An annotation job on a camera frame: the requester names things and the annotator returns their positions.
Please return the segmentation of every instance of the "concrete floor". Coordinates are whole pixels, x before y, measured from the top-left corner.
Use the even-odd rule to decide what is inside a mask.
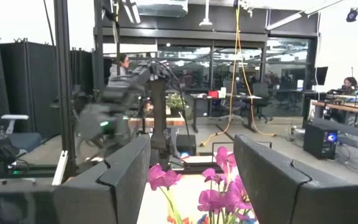
[[[220,132],[220,130],[214,125],[215,123],[220,123],[220,127],[223,129],[226,127],[227,123],[224,121],[216,121],[208,118],[201,118],[198,121],[198,131],[196,134],[197,144],[200,144],[201,141],[207,140],[208,136],[214,133]],[[252,133],[248,129],[245,129],[243,126],[236,124],[230,125],[227,133],[231,136],[236,134],[244,134],[251,136],[255,141],[263,141],[263,142],[272,142],[273,150],[276,150],[292,159],[299,160],[308,164],[311,167],[316,169],[320,169],[324,172],[327,172],[331,175],[344,179],[353,184],[358,184],[358,149],[353,149],[350,147],[337,147],[337,159],[335,161],[329,160],[317,160],[312,155],[303,151],[301,146],[303,145],[302,140],[298,139],[295,142],[289,142],[285,139],[288,136],[288,128],[290,126],[300,124],[299,119],[287,118],[284,120],[276,120],[271,124],[257,124],[258,129],[262,133],[274,133],[278,134],[276,137],[270,137],[267,135]],[[193,129],[189,125],[190,134],[194,134]],[[186,128],[180,128],[180,134],[186,134]],[[210,141],[205,145],[205,147],[198,147],[198,152],[211,152],[211,148],[214,142],[231,142],[230,138],[228,138],[225,134],[214,136],[210,139]],[[214,148],[216,150],[219,146],[225,146],[230,151],[233,149],[232,144],[217,144]],[[55,137],[44,145],[41,145],[35,151],[31,152],[28,155],[22,157],[23,160],[31,163],[31,164],[56,164],[58,158],[60,156],[60,152],[62,150],[61,138],[60,136]],[[95,147],[89,147],[86,144],[83,144],[81,147],[82,157],[86,158],[93,155],[96,152]],[[352,158],[346,163],[344,161],[349,157]],[[50,183],[50,180],[42,181],[45,184]]]

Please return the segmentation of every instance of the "green plant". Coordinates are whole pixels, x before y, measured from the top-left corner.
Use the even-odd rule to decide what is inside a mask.
[[[183,109],[183,105],[181,103],[181,97],[177,93],[168,95],[168,97],[165,99],[165,103],[169,108],[177,108],[181,110]]]

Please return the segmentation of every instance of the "pink flower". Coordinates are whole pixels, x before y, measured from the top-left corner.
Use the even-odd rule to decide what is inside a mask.
[[[237,166],[234,153],[228,154],[227,149],[223,146],[219,147],[215,159],[217,165],[222,168],[225,174],[230,173],[233,170],[233,167]]]
[[[159,187],[166,187],[169,189],[172,185],[175,185],[181,178],[180,174],[177,174],[173,170],[164,172],[159,164],[152,166],[147,176],[147,182],[150,183],[152,190],[156,190]]]
[[[225,175],[217,174],[213,168],[204,170],[203,176],[205,177],[204,182],[212,180],[213,182],[220,184],[222,180],[226,183],[227,179]]]
[[[223,208],[224,201],[221,194],[216,190],[204,190],[200,193],[198,199],[198,210],[201,212],[214,211],[219,212],[219,209]]]
[[[234,213],[237,209],[252,209],[247,191],[244,188],[239,175],[236,179],[230,182],[227,192],[224,194],[224,198],[227,210],[232,213]],[[247,217],[239,215],[239,218],[245,219]]]

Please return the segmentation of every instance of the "green light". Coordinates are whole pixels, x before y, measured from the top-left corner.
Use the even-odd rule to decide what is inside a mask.
[[[103,127],[103,126],[106,126],[106,125],[108,125],[108,124],[109,124],[109,123],[108,123],[107,121],[105,121],[105,122],[100,123],[100,126]]]

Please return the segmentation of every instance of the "computer monitor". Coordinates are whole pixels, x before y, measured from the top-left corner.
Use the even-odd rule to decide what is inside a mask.
[[[326,82],[328,67],[318,67],[313,69],[312,77],[314,85],[324,85]]]

